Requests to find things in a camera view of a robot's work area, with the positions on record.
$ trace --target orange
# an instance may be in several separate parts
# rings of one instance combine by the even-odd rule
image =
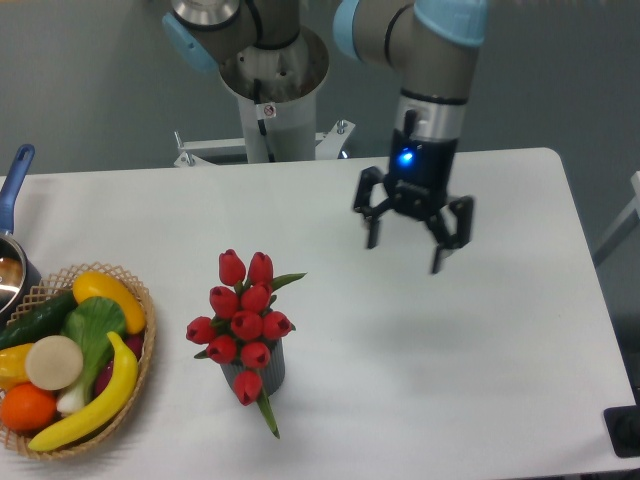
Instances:
[[[56,398],[31,383],[12,388],[0,404],[0,421],[16,432],[48,426],[56,414]]]

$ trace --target lettuce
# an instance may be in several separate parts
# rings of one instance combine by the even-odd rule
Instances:
[[[84,365],[80,377],[58,397],[58,411],[63,415],[77,412],[91,402],[93,384],[113,358],[108,332],[116,332],[121,337],[126,333],[122,309],[108,298],[88,298],[67,316],[60,334],[78,344]]]

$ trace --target blue led light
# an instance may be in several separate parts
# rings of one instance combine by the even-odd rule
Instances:
[[[414,153],[408,148],[402,149],[400,155],[398,155],[398,163],[401,167],[408,167],[413,163]]]

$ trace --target radish slice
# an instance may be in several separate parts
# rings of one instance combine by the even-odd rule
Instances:
[[[82,366],[82,350],[73,340],[62,335],[37,341],[25,359],[25,370],[31,383],[50,391],[75,382],[82,373]]]

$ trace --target gray floor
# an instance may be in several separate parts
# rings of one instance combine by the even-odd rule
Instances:
[[[399,79],[337,53],[335,2],[303,3],[332,58],[318,128],[349,119],[358,125],[354,155],[386,155]],[[217,77],[189,70],[164,37],[167,8],[160,0],[0,3],[0,166],[30,142],[34,173],[169,167],[176,129],[185,141],[241,136]],[[637,0],[495,0],[461,143],[463,151],[560,153],[592,249],[640,170],[639,20]],[[640,351],[639,267],[636,231],[598,271],[625,354]]]

